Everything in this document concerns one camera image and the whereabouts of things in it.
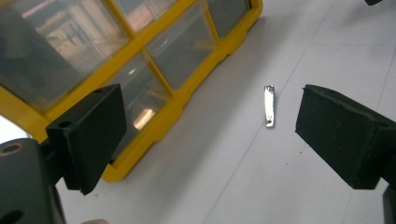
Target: white floor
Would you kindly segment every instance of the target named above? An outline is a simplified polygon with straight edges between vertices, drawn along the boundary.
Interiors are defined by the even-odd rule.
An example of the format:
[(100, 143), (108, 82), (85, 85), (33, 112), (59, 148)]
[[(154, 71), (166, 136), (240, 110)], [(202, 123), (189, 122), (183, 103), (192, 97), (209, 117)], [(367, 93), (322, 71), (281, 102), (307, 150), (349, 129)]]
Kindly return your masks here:
[[(294, 132), (305, 84), (396, 120), (396, 0), (266, 0), (240, 49), (129, 176), (83, 197), (58, 185), (68, 223), (384, 223), (381, 181), (352, 190)], [(262, 89), (276, 87), (276, 127)]]

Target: plastic drawer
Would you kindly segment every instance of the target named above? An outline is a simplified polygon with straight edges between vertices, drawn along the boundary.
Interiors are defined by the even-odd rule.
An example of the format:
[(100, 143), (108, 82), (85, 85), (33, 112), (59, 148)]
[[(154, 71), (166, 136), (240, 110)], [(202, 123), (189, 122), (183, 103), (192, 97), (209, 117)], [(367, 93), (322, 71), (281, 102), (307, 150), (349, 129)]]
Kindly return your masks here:
[(168, 94), (149, 68), (143, 53), (132, 58), (108, 84), (120, 83), (127, 118), (127, 133), (113, 160), (131, 143), (168, 100)]
[(230, 33), (251, 8), (249, 0), (208, 0), (207, 2), (220, 38)]
[(116, 0), (135, 33), (157, 20), (176, 0)]
[(128, 38), (100, 1), (31, 7), (28, 0), (0, 6), (0, 79), (23, 101), (46, 110)]
[(202, 2), (191, 6), (146, 49), (169, 85), (177, 90), (215, 48)]

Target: floor tile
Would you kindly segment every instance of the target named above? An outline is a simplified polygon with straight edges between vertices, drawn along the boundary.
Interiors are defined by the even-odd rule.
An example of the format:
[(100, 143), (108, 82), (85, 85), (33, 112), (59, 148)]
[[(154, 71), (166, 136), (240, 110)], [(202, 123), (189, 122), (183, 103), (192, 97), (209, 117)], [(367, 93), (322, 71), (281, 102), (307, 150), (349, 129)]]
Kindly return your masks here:
[(294, 133), (302, 87), (328, 87), (375, 107), (393, 52), (310, 47), (278, 100), (276, 128), (261, 129), (206, 223), (341, 223), (352, 189)]
[(336, 0), (313, 44), (396, 45), (396, 2), (368, 7), (363, 0)]

